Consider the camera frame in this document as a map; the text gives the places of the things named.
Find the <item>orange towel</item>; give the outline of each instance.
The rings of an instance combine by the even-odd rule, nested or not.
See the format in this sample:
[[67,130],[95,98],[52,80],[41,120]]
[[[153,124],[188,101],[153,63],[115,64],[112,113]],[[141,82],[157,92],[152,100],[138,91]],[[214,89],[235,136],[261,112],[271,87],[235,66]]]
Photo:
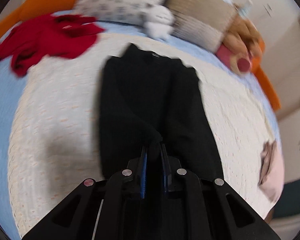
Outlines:
[[[264,52],[266,46],[262,39],[259,42],[259,46],[260,46],[262,52]],[[268,98],[268,100],[270,102],[272,109],[274,111],[277,111],[281,108],[279,97],[278,97],[277,93],[275,92],[272,84],[270,83],[270,80],[268,79],[266,74],[263,72],[263,70],[260,66],[260,63],[261,63],[261,57],[253,58],[251,72],[256,76],[263,92],[265,93],[266,97]]]
[[14,10],[11,14],[5,17],[0,22],[0,38],[17,22],[19,22],[19,14],[21,11],[21,7]]

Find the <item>black garment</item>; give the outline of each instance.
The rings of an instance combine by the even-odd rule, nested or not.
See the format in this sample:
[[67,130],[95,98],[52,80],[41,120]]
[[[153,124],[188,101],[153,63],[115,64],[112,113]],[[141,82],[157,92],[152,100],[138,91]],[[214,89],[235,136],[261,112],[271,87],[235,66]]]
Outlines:
[[205,116],[195,69],[130,45],[104,68],[99,136],[103,175],[111,177],[149,145],[148,160],[168,155],[199,178],[223,178],[217,145]]

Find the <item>red cloth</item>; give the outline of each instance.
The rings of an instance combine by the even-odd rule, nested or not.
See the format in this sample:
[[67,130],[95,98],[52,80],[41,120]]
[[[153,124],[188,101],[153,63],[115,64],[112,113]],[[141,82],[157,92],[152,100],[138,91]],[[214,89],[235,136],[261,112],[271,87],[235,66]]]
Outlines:
[[76,58],[104,31],[95,21],[79,15],[42,15],[23,22],[0,44],[0,60],[12,55],[12,71],[21,77],[45,55]]

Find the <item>stuffed animal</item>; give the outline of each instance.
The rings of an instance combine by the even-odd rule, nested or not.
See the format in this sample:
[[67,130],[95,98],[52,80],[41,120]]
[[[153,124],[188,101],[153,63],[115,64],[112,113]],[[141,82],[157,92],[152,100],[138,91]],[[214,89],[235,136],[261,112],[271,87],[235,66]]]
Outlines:
[[144,12],[144,28],[148,37],[156,40],[168,40],[173,31],[174,16],[170,10],[162,5],[153,5]]
[[261,57],[259,46],[261,39],[253,23],[247,18],[252,2],[248,0],[242,8],[238,6],[238,15],[229,27],[222,45],[216,56],[233,72],[248,73],[251,70],[251,60]]

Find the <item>brown teddy bear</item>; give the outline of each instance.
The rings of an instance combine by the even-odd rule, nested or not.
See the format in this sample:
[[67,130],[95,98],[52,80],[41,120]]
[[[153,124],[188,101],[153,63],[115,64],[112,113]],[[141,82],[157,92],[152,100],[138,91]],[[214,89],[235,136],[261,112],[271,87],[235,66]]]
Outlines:
[[260,57],[261,36],[252,22],[237,15],[223,39],[223,44],[235,55],[242,57]]

